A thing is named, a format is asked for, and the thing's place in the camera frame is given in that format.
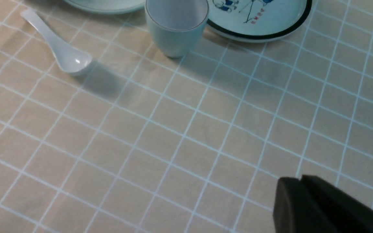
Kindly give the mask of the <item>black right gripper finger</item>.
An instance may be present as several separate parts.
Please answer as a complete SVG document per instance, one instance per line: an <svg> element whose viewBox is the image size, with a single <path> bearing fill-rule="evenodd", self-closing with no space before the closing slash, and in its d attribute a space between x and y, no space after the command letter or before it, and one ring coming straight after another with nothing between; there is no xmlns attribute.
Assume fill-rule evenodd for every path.
<svg viewBox="0 0 373 233"><path fill-rule="evenodd" d="M373 210L315 175L278 179L273 221L277 233L373 233Z"/></svg>

